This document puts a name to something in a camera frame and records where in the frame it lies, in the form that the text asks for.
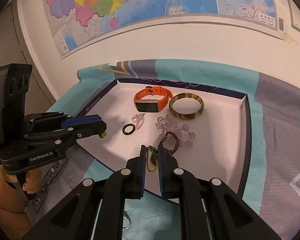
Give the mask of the person's left hand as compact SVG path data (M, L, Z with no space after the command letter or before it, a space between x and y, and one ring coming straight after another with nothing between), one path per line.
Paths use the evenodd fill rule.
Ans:
M9 183L17 183L17 176L7 173L2 165L0 165L0 173L3 179ZM41 184L41 170L40 168L35 168L34 170L29 170L25 175L25 183L23 183L23 190L29 194L36 193Z

